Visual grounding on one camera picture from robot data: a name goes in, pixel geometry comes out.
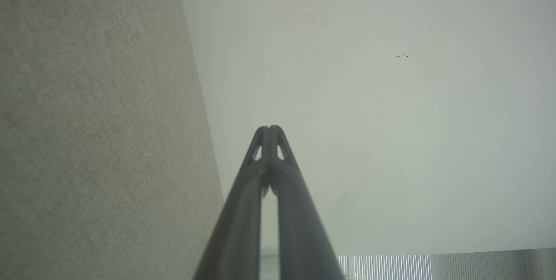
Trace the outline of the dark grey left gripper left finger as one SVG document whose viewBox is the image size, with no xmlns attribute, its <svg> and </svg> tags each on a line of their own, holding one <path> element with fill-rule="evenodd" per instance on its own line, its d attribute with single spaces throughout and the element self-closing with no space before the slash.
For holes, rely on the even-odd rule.
<svg viewBox="0 0 556 280">
<path fill-rule="evenodd" d="M 268 127 L 256 130 L 193 278 L 258 280 L 261 201 L 268 192 Z"/>
</svg>

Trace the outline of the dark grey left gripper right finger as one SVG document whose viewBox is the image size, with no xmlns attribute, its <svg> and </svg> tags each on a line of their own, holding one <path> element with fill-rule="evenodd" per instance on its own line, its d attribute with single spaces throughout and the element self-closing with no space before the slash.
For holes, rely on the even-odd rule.
<svg viewBox="0 0 556 280">
<path fill-rule="evenodd" d="M 284 130 L 270 126 L 271 189 L 278 199 L 280 278 L 343 280 L 335 252 Z"/>
</svg>

